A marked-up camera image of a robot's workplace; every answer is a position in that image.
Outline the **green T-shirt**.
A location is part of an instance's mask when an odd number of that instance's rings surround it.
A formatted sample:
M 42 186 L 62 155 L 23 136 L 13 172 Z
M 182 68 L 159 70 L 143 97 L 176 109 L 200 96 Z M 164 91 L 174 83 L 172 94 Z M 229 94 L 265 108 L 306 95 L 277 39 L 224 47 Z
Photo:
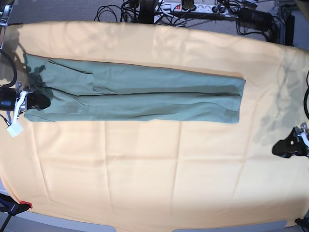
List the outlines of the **green T-shirt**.
M 30 87 L 51 102 L 27 110 L 30 121 L 239 122 L 239 77 L 30 54 L 24 61 Z

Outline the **black clamp right corner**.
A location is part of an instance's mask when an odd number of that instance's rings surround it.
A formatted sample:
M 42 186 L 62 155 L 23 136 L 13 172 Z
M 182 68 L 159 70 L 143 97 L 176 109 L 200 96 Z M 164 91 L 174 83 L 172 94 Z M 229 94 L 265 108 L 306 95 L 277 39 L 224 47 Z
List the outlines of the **black clamp right corner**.
M 297 218 L 295 224 L 300 226 L 303 232 L 309 232 L 309 212 L 303 218 Z

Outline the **blue clamp with red tip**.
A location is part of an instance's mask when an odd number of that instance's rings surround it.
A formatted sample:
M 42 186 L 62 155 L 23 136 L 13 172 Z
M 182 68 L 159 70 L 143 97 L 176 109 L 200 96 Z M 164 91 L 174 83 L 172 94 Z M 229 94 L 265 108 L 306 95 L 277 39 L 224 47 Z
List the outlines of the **blue clamp with red tip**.
M 4 194 L 0 194 L 0 211 L 2 213 L 7 213 L 8 216 L 4 221 L 2 227 L 0 228 L 0 232 L 4 232 L 8 222 L 11 217 L 15 217 L 17 214 L 23 213 L 32 209 L 32 203 L 28 203 L 25 201 L 16 202 L 12 197 Z

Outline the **yellow tablecloth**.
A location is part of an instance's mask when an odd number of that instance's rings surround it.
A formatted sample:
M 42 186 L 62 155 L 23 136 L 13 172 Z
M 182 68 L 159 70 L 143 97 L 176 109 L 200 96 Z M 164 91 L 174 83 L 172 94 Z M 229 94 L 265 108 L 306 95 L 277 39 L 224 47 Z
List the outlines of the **yellow tablecloth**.
M 0 179 L 36 215 L 171 232 L 285 220 L 309 209 L 309 160 L 273 145 L 304 122 L 309 53 L 254 39 L 143 24 L 9 26 L 4 50 L 232 75 L 246 80 L 237 124 L 30 122 L 0 125 Z

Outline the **black power adapter box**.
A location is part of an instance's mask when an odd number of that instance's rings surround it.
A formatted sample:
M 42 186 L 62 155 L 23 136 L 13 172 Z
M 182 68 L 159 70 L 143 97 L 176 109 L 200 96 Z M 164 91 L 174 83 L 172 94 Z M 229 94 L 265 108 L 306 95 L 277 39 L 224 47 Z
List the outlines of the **black power adapter box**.
M 241 8 L 239 10 L 238 20 L 239 22 L 254 25 L 259 30 L 269 29 L 274 21 L 270 13 L 249 8 Z

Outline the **black column base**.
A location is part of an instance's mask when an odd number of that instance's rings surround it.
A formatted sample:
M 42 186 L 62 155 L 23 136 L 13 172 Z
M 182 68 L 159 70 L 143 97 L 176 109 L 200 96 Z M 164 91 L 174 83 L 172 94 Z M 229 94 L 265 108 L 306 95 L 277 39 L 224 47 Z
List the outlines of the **black column base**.
M 153 24 L 155 16 L 156 0 L 139 0 L 140 12 L 137 22 L 140 24 Z

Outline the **white power strip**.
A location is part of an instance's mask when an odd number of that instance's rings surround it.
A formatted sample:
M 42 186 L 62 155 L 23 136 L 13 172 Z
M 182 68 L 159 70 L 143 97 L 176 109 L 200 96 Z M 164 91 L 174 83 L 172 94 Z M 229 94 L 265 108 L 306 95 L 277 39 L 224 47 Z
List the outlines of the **white power strip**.
M 183 8 L 181 3 L 177 2 L 163 2 L 160 5 L 160 9 L 167 11 L 168 13 L 193 13 L 193 14 L 219 14 L 219 15 L 230 15 L 231 11 L 224 6 L 200 4 L 195 3 L 195 6 L 191 10 Z

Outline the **black table leg post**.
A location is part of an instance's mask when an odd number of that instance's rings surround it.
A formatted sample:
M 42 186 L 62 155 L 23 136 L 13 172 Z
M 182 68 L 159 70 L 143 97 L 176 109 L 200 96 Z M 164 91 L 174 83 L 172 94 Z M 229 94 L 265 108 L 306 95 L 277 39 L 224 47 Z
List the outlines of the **black table leg post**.
M 290 15 L 285 22 L 285 40 L 284 45 L 294 46 L 294 30 L 295 30 L 295 17 Z

